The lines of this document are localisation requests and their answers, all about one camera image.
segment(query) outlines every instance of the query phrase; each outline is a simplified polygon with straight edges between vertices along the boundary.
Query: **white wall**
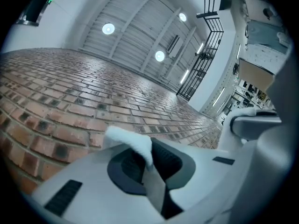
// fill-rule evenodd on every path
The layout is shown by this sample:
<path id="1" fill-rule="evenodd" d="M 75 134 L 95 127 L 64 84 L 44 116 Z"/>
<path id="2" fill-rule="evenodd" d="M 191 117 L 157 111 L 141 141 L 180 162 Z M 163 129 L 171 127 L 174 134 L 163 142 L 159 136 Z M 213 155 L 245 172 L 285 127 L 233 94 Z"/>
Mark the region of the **white wall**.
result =
<path id="1" fill-rule="evenodd" d="M 53 0 L 46 8 L 38 27 L 12 26 L 2 53 L 40 47 L 70 47 L 74 27 L 85 27 L 94 12 L 94 4 L 104 0 Z"/>
<path id="2" fill-rule="evenodd" d="M 230 10 L 219 11 L 218 15 L 224 34 L 212 64 L 196 92 L 188 102 L 195 110 L 200 111 L 210 98 L 229 62 L 235 41 L 235 25 Z"/>
<path id="3" fill-rule="evenodd" d="M 248 44 L 248 49 L 243 52 L 241 58 L 277 74 L 285 62 L 286 55 L 260 44 Z"/>

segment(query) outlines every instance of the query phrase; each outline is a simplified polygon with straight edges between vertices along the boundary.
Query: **white cloth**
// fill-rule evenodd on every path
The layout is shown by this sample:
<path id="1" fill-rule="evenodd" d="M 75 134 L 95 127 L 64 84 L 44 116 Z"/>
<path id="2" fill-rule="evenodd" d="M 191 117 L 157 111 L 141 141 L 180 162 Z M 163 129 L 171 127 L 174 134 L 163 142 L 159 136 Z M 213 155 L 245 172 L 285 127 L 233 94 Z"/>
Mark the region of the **white cloth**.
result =
<path id="1" fill-rule="evenodd" d="M 103 148 L 113 147 L 121 143 L 129 145 L 136 153 L 140 154 L 145 160 L 147 169 L 152 170 L 152 143 L 149 136 L 109 126 L 105 132 Z"/>
<path id="2" fill-rule="evenodd" d="M 233 118 L 239 116 L 255 116 L 256 110 L 254 107 L 236 109 L 228 114 L 224 123 L 222 133 L 219 139 L 218 148 L 221 150 L 234 152 L 243 146 L 241 138 L 231 132 L 230 122 Z"/>

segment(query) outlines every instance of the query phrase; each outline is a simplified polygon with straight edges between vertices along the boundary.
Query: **fluorescent light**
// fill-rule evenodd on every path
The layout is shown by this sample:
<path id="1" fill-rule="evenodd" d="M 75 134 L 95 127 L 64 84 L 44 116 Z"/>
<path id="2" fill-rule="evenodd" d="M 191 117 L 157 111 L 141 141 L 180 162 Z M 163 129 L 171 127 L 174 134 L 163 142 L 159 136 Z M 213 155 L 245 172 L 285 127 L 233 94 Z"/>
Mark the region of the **fluorescent light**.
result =
<path id="1" fill-rule="evenodd" d="M 215 106 L 215 104 L 217 103 L 217 101 L 219 100 L 220 96 L 222 95 L 222 93 L 224 92 L 225 87 L 222 89 L 220 95 L 218 96 L 218 98 L 215 100 L 215 102 L 213 103 L 213 107 Z"/>
<path id="2" fill-rule="evenodd" d="M 237 54 L 237 60 L 238 60 L 238 58 L 239 58 L 240 49 L 241 49 L 241 44 L 239 45 L 239 50 L 238 50 L 238 54 Z"/>
<path id="3" fill-rule="evenodd" d="M 198 49 L 197 54 L 200 53 L 200 50 L 202 49 L 203 45 L 204 45 L 204 43 L 202 43 L 202 44 L 200 45 L 200 48 Z"/>
<path id="4" fill-rule="evenodd" d="M 183 14 L 183 13 L 180 13 L 180 14 L 179 14 L 179 18 L 180 18 L 180 20 L 182 20 L 182 21 L 187 21 L 186 15 Z"/>
<path id="5" fill-rule="evenodd" d="M 219 110 L 223 107 L 224 103 L 226 102 L 226 100 L 223 101 L 222 105 L 220 106 Z"/>
<path id="6" fill-rule="evenodd" d="M 157 51 L 155 57 L 157 61 L 161 62 L 164 60 L 165 55 L 162 51 Z"/>
<path id="7" fill-rule="evenodd" d="M 181 84 L 184 82 L 184 80 L 185 80 L 186 76 L 188 75 L 188 73 L 189 73 L 189 70 L 186 70 L 186 73 L 184 74 L 184 76 L 183 76 L 183 78 L 180 82 Z"/>

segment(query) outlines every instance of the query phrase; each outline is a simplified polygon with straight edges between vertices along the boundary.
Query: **black vent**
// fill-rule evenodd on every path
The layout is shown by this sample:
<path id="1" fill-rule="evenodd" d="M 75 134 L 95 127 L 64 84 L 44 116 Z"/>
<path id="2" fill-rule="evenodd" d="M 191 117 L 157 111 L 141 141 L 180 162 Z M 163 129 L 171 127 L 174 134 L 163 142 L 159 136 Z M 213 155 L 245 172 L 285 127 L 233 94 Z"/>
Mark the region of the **black vent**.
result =
<path id="1" fill-rule="evenodd" d="M 131 152 L 121 163 L 122 171 L 137 183 L 142 182 L 144 167 L 144 159 L 135 152 Z"/>
<path id="2" fill-rule="evenodd" d="M 81 186 L 81 182 L 69 180 L 45 205 L 45 209 L 62 216 Z"/>
<path id="3" fill-rule="evenodd" d="M 222 157 L 214 157 L 213 160 L 216 162 L 222 162 L 222 163 L 225 163 L 228 165 L 233 165 L 235 162 L 233 159 L 227 159 L 227 158 L 222 158 Z"/>
<path id="4" fill-rule="evenodd" d="M 166 179 L 177 173 L 183 166 L 182 160 L 171 151 L 153 142 L 152 155 L 154 165 L 161 178 Z"/>

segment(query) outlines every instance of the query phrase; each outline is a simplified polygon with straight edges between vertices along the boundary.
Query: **brick wall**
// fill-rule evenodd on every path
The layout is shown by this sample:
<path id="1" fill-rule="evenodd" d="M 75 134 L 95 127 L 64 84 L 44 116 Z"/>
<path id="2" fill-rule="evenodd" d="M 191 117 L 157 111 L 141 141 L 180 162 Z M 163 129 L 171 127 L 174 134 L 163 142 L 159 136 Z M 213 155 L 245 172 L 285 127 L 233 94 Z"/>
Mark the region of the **brick wall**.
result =
<path id="1" fill-rule="evenodd" d="M 264 67 L 273 74 L 277 74 L 284 64 L 286 56 L 260 44 L 248 44 L 248 50 L 244 51 L 242 58 L 254 65 Z"/>
<path id="2" fill-rule="evenodd" d="M 101 149 L 109 125 L 216 148 L 220 130 L 161 86 L 76 51 L 26 49 L 1 60 L 0 144 L 31 193 L 68 163 Z"/>

